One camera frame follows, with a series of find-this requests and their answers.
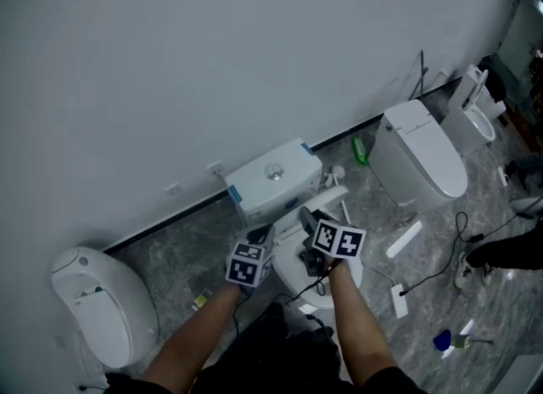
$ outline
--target marble tile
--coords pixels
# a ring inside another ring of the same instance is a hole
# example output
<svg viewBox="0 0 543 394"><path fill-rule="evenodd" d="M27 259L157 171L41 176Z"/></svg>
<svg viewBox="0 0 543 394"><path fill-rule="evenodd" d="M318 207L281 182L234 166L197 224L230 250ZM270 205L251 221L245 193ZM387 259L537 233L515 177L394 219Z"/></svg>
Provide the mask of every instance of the marble tile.
<svg viewBox="0 0 543 394"><path fill-rule="evenodd" d="M441 89L423 102L437 121L446 113L446 103L454 88ZM378 122L354 135L371 149ZM495 169L528 154L515 129L495 124L496 141L464 160L469 177L467 193L459 200L429 214L417 215L399 208L387 195L371 169L355 160L351 137L318 151L325 168L341 165L346 177L341 181L350 191L346 200L352 222L367 231L364 262L385 271L404 286L437 273L449 260L456 236L455 215L465 211L469 223L465 236L487 233L512 216L510 199L524 196L518 181L501 186ZM416 220L423 231L413 245L390 260L385 251ZM531 221L515 219L490 239L522 234L533 227ZM160 343L153 353L126 371L137 376L148 365L160 345L192 314L193 300L203 290L220 286L224 258L241 228L229 199L217 201L159 232L120 250L115 257L138 272L149 288L160 321ZM465 249L462 242L456 253ZM361 292L382 324L399 365L426 391L439 393L491 392L518 354L542 353L540 335L543 307L543 272L498 272L489 287L478 274L463 291L452 280L456 256L443 275L428 281L407 295L409 314L396 319L391 283L369 268L364 269ZM286 291L273 273L238 311L240 328L260 315L278 293ZM325 323L335 326L333 311L318 311ZM307 323L299 313L288 312L294 324ZM473 334L490 338L494 346L473 345L442 358L432 339L443 329L459 332L473 320ZM234 336L230 324L220 345L210 358L213 363ZM342 376L348 379L345 368Z"/></svg>

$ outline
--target forearm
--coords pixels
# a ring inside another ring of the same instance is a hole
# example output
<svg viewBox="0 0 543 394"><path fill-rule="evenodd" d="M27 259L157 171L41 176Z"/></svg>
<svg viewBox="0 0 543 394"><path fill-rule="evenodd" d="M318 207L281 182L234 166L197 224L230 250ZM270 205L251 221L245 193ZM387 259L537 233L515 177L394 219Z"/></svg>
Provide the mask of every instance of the forearm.
<svg viewBox="0 0 543 394"><path fill-rule="evenodd" d="M330 286L345 364L353 383L363 386L379 370L394 367L396 362L383 330L355 286L346 262L330 273Z"/></svg>
<svg viewBox="0 0 543 394"><path fill-rule="evenodd" d="M170 390L188 392L215 349L236 306L239 287L226 283L164 344L143 379Z"/></svg>

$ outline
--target fiducial marker cube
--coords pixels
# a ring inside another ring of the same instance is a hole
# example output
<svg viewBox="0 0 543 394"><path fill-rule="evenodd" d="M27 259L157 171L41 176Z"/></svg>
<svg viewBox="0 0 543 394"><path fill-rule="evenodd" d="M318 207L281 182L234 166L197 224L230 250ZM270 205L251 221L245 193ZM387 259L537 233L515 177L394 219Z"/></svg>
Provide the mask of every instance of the fiducial marker cube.
<svg viewBox="0 0 543 394"><path fill-rule="evenodd" d="M366 231L344 227L335 222L321 219L311 244L315 249L334 258L355 258L360 255Z"/></svg>
<svg viewBox="0 0 543 394"><path fill-rule="evenodd" d="M269 252L262 246L237 243L227 258L227 281L257 287L272 270Z"/></svg>

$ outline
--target flush button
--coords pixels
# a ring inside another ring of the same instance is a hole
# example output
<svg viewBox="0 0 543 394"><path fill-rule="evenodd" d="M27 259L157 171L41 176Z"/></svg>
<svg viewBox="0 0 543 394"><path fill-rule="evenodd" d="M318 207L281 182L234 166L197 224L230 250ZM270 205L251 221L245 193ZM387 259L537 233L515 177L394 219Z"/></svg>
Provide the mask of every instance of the flush button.
<svg viewBox="0 0 543 394"><path fill-rule="evenodd" d="M264 175L266 175L266 178L272 181L280 180L284 173L285 171L281 165L279 165L279 163L271 163L264 169Z"/></svg>

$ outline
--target sneaker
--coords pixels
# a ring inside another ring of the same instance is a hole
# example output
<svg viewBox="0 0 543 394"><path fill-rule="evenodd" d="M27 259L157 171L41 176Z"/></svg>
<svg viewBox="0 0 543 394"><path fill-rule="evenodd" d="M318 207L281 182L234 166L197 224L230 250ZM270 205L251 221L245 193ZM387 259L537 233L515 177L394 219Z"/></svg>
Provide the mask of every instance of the sneaker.
<svg viewBox="0 0 543 394"><path fill-rule="evenodd" d="M472 274L473 268L466 261L466 252L461 252L458 256L458 268L455 276L455 286L460 290L464 288L467 278Z"/></svg>
<svg viewBox="0 0 543 394"><path fill-rule="evenodd" d="M483 285L488 286L490 285L490 281L492 280L492 273L495 271L495 267L491 267L488 264L485 264L483 266Z"/></svg>

